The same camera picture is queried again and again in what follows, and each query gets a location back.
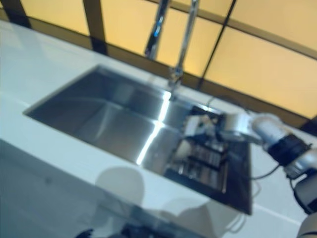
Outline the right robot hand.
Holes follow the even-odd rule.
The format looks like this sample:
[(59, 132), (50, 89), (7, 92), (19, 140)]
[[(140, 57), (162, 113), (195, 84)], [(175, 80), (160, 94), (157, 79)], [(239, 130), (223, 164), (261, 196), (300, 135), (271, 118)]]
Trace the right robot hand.
[(206, 135), (222, 141), (253, 142), (258, 137), (251, 129), (247, 114), (190, 115), (183, 125), (184, 136)]

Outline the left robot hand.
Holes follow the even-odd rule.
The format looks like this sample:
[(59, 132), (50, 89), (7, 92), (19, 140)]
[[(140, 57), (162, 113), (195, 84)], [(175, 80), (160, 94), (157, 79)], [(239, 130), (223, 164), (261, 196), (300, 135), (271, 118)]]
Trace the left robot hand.
[(93, 229), (87, 229), (75, 236), (75, 238), (91, 238), (93, 234)]

